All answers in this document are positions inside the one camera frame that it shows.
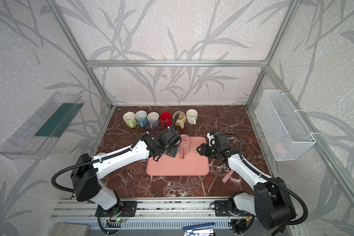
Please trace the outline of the white ceramic mug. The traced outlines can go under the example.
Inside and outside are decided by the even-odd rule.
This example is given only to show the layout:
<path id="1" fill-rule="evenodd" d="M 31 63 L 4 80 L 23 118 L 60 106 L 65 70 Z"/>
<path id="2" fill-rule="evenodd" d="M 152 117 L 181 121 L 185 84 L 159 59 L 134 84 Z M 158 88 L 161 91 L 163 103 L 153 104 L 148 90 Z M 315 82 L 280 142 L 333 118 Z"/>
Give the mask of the white ceramic mug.
<path id="1" fill-rule="evenodd" d="M 186 118 L 187 118 L 187 122 L 190 125 L 195 125 L 197 123 L 197 119 L 198 119 L 197 110 L 189 109 L 188 111 L 186 111 Z"/>

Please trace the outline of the cream speckled squat mug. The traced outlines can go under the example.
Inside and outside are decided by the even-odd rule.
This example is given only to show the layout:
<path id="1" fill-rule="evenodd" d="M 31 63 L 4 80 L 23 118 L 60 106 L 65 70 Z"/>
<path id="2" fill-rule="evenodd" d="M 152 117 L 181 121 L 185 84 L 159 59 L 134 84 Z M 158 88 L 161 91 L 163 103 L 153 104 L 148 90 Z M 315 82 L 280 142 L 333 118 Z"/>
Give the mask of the cream speckled squat mug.
<path id="1" fill-rule="evenodd" d="M 176 117 L 176 116 L 179 116 L 176 123 L 175 123 L 175 126 L 178 126 L 180 127 L 181 129 L 184 129 L 185 128 L 185 124 L 186 124 L 186 115 L 183 111 L 177 111 L 173 114 L 173 119 Z"/>

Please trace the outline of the light green ceramic mug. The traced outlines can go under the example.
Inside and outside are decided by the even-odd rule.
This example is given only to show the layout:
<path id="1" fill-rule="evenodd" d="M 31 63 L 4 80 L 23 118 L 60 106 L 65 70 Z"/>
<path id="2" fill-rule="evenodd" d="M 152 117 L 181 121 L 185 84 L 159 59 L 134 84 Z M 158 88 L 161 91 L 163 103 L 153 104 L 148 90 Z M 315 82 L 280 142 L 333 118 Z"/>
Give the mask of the light green ceramic mug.
<path id="1" fill-rule="evenodd" d="M 127 112 L 123 115 L 123 120 L 125 121 L 126 125 L 129 128 L 136 128 L 137 126 L 137 120 L 136 120 L 136 116 L 135 113 L 133 112 Z"/>

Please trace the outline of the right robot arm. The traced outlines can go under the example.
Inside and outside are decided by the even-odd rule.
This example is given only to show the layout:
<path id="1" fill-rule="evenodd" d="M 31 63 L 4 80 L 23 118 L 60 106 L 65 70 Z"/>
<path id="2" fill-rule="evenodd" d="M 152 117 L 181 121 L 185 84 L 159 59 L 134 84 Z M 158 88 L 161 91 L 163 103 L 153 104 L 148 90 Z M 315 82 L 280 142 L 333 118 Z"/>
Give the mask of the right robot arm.
<path id="1" fill-rule="evenodd" d="M 265 229 L 276 232 L 283 232 L 287 225 L 302 224 L 308 218 L 308 207 L 303 199 L 288 189 L 281 178 L 273 178 L 251 164 L 241 148 L 231 148 L 228 136 L 228 133 L 209 132 L 208 141 L 196 151 L 201 156 L 227 162 L 252 188 L 253 195 L 241 193 L 228 198 L 230 212 L 246 211 L 257 217 Z"/>

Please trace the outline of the lavender ceramic mug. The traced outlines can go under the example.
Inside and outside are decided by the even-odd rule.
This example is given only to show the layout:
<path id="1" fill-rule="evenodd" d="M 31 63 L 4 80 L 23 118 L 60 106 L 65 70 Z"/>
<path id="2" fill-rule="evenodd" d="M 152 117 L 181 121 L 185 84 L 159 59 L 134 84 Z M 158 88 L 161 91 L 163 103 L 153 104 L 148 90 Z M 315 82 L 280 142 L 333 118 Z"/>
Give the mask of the lavender ceramic mug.
<path id="1" fill-rule="evenodd" d="M 147 115 L 147 124 L 150 129 L 156 129 L 160 126 L 160 118 L 157 112 L 151 112 Z"/>

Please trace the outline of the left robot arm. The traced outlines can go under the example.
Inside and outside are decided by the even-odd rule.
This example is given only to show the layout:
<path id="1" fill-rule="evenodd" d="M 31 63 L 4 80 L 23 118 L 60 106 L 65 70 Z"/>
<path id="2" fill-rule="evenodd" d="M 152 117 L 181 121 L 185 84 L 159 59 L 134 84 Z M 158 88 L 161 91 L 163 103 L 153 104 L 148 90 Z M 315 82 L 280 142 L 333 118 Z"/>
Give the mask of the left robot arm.
<path id="1" fill-rule="evenodd" d="M 159 132 L 147 132 L 133 144 L 113 152 L 93 157 L 87 153 L 81 155 L 75 165 L 55 173 L 51 184 L 56 189 L 74 193 L 79 202 L 92 201 L 99 210 L 117 213 L 123 204 L 101 179 L 140 160 L 152 158 L 157 162 L 163 155 L 175 157 L 181 142 L 181 136 L 172 126 Z"/>

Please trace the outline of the pink ghost pattern mug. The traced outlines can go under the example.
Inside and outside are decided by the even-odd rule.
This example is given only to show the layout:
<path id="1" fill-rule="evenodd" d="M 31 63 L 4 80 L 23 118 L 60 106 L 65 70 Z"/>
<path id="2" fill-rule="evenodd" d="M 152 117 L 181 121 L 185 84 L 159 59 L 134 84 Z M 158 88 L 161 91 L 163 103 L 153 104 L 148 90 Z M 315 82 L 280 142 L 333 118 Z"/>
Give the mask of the pink ghost pattern mug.
<path id="1" fill-rule="evenodd" d="M 185 156 L 190 152 L 190 137 L 188 135 L 181 135 L 181 143 L 180 143 L 180 159 L 184 159 Z"/>

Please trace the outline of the blue polka dot mug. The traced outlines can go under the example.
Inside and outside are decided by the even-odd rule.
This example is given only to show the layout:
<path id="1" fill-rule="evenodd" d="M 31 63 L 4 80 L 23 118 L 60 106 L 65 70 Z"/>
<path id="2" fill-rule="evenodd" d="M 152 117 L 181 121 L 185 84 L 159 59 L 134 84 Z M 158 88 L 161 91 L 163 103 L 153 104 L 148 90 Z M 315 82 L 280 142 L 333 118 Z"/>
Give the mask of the blue polka dot mug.
<path id="1" fill-rule="evenodd" d="M 147 126 L 148 119 L 147 119 L 147 112 L 146 111 L 140 110 L 140 111 L 136 112 L 135 118 L 141 128 L 145 128 Z"/>

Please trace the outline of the red mug black handle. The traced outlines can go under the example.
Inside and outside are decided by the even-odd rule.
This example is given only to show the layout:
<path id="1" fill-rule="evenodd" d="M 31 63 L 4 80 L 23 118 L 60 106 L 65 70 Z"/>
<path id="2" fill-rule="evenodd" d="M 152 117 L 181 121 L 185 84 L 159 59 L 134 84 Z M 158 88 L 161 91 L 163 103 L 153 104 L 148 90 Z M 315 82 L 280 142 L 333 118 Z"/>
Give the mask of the red mug black handle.
<path id="1" fill-rule="evenodd" d="M 172 114 L 170 112 L 162 112 L 160 114 L 160 125 L 162 127 L 168 128 L 172 125 Z"/>

